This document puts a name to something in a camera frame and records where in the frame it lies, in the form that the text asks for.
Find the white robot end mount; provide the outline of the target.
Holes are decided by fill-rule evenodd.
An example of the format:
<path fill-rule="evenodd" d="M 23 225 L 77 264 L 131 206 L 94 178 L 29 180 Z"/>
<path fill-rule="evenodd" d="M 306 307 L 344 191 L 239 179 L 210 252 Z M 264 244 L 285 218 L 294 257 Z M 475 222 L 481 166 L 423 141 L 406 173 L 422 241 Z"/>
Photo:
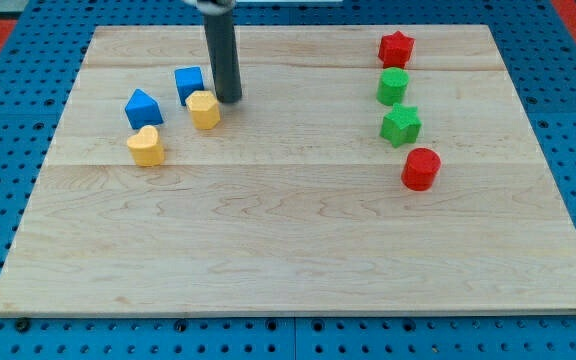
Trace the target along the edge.
<path fill-rule="evenodd" d="M 203 15 L 224 15 L 236 5 L 236 0 L 182 0 L 182 2 L 196 8 Z"/>

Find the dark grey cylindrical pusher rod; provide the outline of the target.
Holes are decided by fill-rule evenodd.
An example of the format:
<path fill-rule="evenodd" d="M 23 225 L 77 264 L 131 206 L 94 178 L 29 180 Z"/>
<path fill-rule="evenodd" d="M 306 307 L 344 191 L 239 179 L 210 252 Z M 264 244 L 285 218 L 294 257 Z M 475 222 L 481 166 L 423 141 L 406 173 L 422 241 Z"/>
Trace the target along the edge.
<path fill-rule="evenodd" d="M 242 85 L 233 9 L 205 15 L 204 32 L 216 97 L 225 104 L 237 103 L 242 98 Z"/>

